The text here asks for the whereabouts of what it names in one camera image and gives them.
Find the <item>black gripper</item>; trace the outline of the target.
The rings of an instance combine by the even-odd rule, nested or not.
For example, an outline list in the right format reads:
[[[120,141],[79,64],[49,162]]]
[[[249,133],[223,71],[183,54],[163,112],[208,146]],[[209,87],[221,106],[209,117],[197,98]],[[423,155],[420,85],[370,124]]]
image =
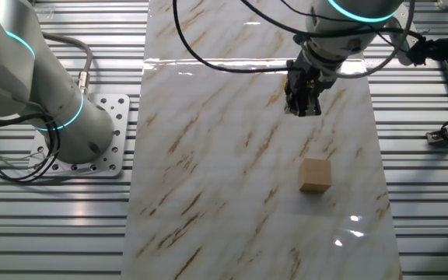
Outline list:
[[[305,58],[288,60],[285,84],[285,112],[300,117],[321,115],[319,95],[327,88],[320,80],[320,69],[313,67]]]

